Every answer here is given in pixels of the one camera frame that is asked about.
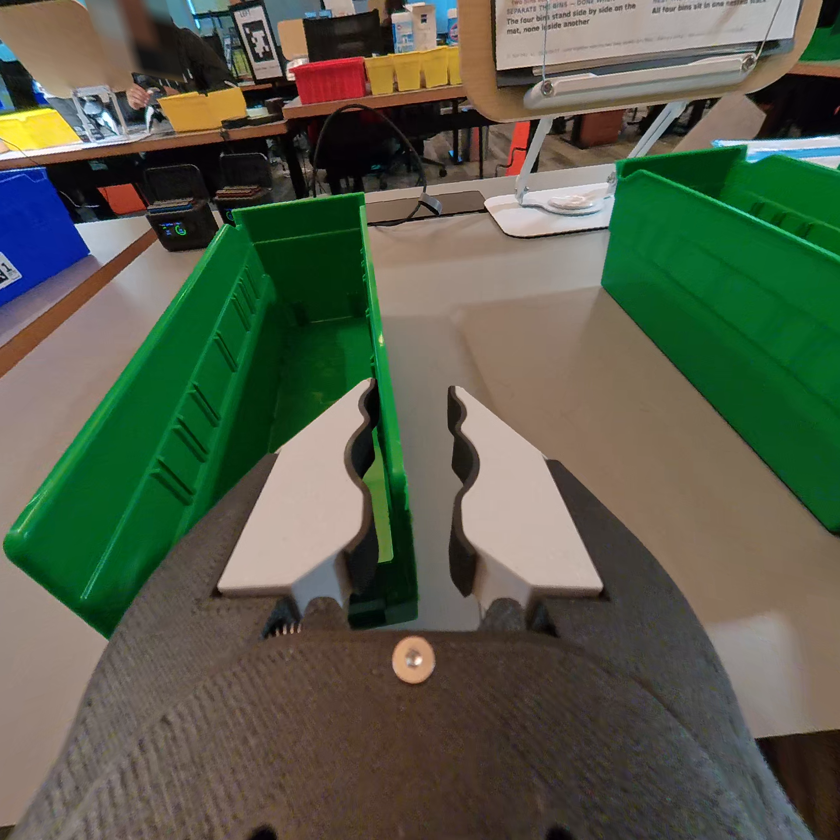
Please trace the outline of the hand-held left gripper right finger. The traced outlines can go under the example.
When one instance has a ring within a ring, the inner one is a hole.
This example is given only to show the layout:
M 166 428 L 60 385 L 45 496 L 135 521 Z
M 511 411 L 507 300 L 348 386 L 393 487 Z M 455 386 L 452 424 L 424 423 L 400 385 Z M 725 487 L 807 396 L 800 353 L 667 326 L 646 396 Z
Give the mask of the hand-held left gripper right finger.
M 602 578 L 544 454 L 458 385 L 448 388 L 448 429 L 461 482 L 448 546 L 457 590 L 482 610 L 600 596 Z

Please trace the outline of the blue white paper sheets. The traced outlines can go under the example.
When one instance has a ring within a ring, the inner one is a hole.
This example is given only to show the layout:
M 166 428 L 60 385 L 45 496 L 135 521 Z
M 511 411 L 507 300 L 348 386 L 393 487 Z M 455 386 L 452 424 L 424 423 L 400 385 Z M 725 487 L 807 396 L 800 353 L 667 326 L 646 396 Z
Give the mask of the blue white paper sheets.
M 745 160 L 756 163 L 774 155 L 815 163 L 831 169 L 839 167 L 839 135 L 780 140 L 714 140 L 715 149 L 746 148 Z

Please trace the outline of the wooden workbench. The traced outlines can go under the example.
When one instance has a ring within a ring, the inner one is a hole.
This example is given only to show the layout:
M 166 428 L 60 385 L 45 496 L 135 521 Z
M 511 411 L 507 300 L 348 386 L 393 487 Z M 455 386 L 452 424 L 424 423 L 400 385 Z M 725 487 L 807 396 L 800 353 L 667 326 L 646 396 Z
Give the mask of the wooden workbench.
M 379 96 L 367 95 L 344 100 L 303 103 L 300 97 L 292 99 L 283 106 L 282 118 L 285 121 L 309 121 L 326 117 L 345 106 L 365 106 L 373 110 L 395 109 L 427 102 L 447 102 L 466 99 L 467 90 L 463 85 L 422 88 L 414 91 L 395 91 Z
M 58 165 L 79 161 L 102 160 L 112 156 L 144 154 L 201 147 L 205 145 L 239 142 L 275 137 L 290 133 L 285 120 L 236 129 L 214 129 L 186 133 L 155 133 L 127 140 L 72 143 L 42 150 L 11 150 L 1 153 L 1 170 L 12 171 L 38 166 Z

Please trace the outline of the green plastic bin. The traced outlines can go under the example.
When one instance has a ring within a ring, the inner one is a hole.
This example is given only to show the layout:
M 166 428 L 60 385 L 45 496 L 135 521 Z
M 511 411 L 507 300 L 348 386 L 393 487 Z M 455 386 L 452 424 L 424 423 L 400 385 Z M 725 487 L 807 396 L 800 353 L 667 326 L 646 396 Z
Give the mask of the green plastic bin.
M 838 255 L 665 182 L 631 184 L 602 286 L 838 533 Z
M 370 484 L 392 549 L 354 628 L 417 618 L 413 523 L 361 193 L 234 213 L 4 540 L 108 638 L 188 530 L 360 381 L 381 413 Z
M 751 153 L 746 145 L 648 156 L 617 166 L 616 200 L 629 204 L 631 184 L 665 182 L 838 255 L 839 174 L 830 159 Z

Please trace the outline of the tan wooden board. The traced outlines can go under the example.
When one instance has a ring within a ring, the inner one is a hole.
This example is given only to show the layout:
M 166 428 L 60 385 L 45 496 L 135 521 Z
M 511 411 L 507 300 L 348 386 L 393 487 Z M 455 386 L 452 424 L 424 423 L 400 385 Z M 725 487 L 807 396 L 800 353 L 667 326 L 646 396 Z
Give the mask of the tan wooden board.
M 110 60 L 81 2 L 2 2 L 1 40 L 54 98 L 69 99 L 83 88 L 122 90 L 130 82 Z

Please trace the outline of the blue plastic bin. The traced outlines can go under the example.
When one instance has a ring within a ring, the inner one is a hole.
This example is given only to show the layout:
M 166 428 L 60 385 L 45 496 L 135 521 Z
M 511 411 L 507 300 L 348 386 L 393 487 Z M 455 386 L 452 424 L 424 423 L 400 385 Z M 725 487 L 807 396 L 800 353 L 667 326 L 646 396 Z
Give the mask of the blue plastic bin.
M 89 256 L 43 167 L 1 172 L 1 304 Z

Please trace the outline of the clear plastic box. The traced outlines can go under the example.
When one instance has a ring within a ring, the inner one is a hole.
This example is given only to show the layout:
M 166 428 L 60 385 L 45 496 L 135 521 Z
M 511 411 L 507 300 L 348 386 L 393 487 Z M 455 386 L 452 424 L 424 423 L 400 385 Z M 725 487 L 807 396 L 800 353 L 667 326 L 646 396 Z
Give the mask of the clear plastic box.
M 109 137 L 117 138 L 119 142 L 130 139 L 117 92 L 110 86 L 73 88 L 71 98 L 90 142 L 102 142 Z

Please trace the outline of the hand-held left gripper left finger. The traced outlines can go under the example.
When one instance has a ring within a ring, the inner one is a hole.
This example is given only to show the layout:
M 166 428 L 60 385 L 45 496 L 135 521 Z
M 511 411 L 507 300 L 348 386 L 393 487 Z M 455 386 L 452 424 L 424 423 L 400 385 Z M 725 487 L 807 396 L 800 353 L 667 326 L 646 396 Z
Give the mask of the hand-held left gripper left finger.
M 379 561 L 364 476 L 380 418 L 375 378 L 362 380 L 276 451 L 266 483 L 217 582 L 232 598 L 319 598 L 347 612 Z

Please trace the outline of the red plastic bin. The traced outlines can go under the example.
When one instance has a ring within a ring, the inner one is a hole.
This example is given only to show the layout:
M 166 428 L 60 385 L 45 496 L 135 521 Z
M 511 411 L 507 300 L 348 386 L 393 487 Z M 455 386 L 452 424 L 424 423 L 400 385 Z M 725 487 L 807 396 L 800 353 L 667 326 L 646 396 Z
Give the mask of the red plastic bin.
M 367 95 L 363 57 L 307 62 L 293 71 L 301 104 L 340 102 Z

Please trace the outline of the grey cardboard panel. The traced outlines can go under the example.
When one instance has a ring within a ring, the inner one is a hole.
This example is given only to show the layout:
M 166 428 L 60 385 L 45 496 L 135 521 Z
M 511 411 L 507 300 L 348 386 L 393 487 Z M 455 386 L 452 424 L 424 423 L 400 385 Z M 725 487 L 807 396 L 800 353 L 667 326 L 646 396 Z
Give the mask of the grey cardboard panel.
M 677 143 L 673 152 L 707 150 L 717 140 L 754 140 L 759 135 L 766 116 L 766 112 L 748 96 L 729 94 L 721 98 L 686 137 Z

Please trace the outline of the black monitor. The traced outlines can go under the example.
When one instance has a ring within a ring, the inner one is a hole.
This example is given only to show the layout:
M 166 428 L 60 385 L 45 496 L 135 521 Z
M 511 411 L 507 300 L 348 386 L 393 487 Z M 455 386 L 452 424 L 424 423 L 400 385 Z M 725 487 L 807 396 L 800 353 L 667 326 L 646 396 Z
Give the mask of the black monitor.
M 343 17 L 306 17 L 302 25 L 309 62 L 386 54 L 376 9 Z

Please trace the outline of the yellow plastic bin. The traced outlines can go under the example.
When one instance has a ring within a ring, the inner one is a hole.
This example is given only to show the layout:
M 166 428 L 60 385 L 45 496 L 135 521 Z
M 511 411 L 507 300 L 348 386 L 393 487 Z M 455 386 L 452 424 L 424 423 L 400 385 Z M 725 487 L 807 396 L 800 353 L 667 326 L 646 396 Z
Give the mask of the yellow plastic bin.
M 218 130 L 225 121 L 248 117 L 245 96 L 238 87 L 179 93 L 157 103 L 176 133 Z
M 9 151 L 37 151 L 79 144 L 80 137 L 52 108 L 1 114 L 1 142 Z

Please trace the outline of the brown edged side desk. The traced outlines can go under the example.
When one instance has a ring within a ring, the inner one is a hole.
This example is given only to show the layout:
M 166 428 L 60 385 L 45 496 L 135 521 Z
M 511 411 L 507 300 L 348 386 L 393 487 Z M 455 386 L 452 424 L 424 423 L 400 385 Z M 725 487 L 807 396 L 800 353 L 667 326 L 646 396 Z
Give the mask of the brown edged side desk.
M 145 217 L 79 224 L 89 254 L 1 308 L 1 375 L 78 312 L 152 245 Z

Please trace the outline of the black white marker sign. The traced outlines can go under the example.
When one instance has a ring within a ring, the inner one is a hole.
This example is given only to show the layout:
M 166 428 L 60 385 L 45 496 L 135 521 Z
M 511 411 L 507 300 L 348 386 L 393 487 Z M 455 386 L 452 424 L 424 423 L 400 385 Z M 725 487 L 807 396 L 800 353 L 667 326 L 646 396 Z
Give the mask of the black white marker sign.
M 229 11 L 255 82 L 285 79 L 284 59 L 262 1 L 231 3 Z

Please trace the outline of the black battery charger case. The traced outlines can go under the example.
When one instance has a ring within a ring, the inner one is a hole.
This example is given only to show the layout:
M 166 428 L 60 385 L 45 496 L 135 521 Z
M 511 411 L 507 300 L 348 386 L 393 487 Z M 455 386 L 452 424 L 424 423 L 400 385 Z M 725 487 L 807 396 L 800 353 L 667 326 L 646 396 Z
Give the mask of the black battery charger case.
M 231 153 L 219 156 L 219 187 L 213 201 L 222 221 L 235 226 L 234 210 L 271 202 L 272 172 L 266 154 Z
M 146 217 L 170 253 L 204 249 L 219 223 L 203 175 L 194 164 L 152 167 L 144 174 Z

